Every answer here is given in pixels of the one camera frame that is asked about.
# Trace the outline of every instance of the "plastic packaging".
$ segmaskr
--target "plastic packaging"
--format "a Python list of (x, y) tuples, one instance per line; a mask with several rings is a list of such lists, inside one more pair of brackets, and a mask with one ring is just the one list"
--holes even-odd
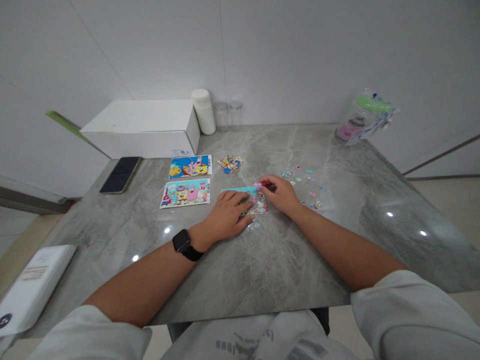
[(242, 103), (232, 101), (230, 103), (230, 126), (233, 131), (240, 130), (240, 115), (242, 113)]
[(229, 125), (229, 106), (226, 102), (215, 103), (215, 117), (219, 128)]
[(357, 94), (346, 116), (336, 130), (336, 136), (344, 146), (352, 146), (362, 139), (368, 139), (381, 128), (386, 130), (392, 116), (400, 108), (383, 100), (377, 93), (364, 89)]
[(193, 90), (191, 99), (193, 100), (193, 107), (195, 108), (201, 132), (205, 135), (212, 135), (217, 127), (215, 126), (214, 110), (210, 102), (209, 91), (205, 89)]

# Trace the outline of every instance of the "black smartphone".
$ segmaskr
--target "black smartphone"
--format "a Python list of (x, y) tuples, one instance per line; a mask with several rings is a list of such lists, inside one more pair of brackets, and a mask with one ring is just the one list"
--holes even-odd
[(116, 163), (108, 179), (100, 189), (100, 194), (123, 194), (139, 168), (141, 157), (122, 157)]

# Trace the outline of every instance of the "finger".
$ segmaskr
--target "finger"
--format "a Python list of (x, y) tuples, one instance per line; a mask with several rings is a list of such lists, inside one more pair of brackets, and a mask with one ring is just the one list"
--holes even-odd
[(235, 229), (237, 232), (241, 232), (243, 229), (245, 229), (250, 223), (255, 219), (255, 216), (253, 215), (247, 215), (242, 217), (236, 224), (235, 224)]
[(238, 214), (243, 213), (244, 211), (247, 211), (250, 209), (254, 203), (252, 201), (245, 201), (244, 203), (241, 203), (240, 205), (237, 206), (238, 208)]
[(228, 191), (223, 191), (220, 193), (220, 195), (218, 195), (218, 198), (217, 198), (217, 202), (220, 202), (224, 199), (225, 195), (227, 195)]
[(242, 201), (242, 199), (247, 199), (250, 197), (249, 192), (236, 192), (232, 198), (230, 199), (230, 202), (234, 203), (235, 205), (238, 204), (239, 202)]
[(268, 187), (265, 187), (265, 186), (260, 186), (260, 190), (261, 192), (263, 193), (263, 195), (265, 195), (265, 197), (270, 200), (272, 198), (272, 196), (274, 196), (274, 193), (270, 191), (270, 189)]
[(275, 186), (278, 186), (279, 183), (281, 183), (283, 181), (283, 179), (280, 177), (280, 176), (277, 176), (277, 175), (267, 175), (267, 176), (264, 176), (260, 179), (260, 182), (263, 184), (263, 183), (271, 183)]
[(231, 198), (233, 198), (235, 196), (235, 194), (238, 194), (238, 191), (235, 191), (235, 190), (227, 190), (227, 191), (224, 191), (225, 196), (223, 197), (223, 200), (224, 201), (229, 201)]
[(272, 183), (270, 181), (259, 181), (259, 183), (261, 183), (263, 186), (269, 188)]

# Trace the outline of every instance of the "glass jar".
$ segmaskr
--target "glass jar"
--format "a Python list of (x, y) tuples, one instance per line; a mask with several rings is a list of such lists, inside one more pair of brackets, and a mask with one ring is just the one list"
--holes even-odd
[(218, 128), (225, 128), (229, 125), (229, 106), (226, 102), (215, 103), (215, 119)]
[(241, 113), (242, 113), (242, 103), (240, 101), (232, 101), (230, 103), (230, 126), (232, 131), (240, 130)]

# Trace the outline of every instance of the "plastic bag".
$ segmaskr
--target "plastic bag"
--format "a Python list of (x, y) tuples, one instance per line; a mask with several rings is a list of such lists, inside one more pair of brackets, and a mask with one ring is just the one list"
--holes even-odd
[(378, 129), (387, 129), (392, 116), (400, 108), (392, 102), (385, 101), (368, 88), (357, 94), (346, 116), (336, 129), (336, 136), (343, 146), (352, 146), (362, 139), (368, 139)]

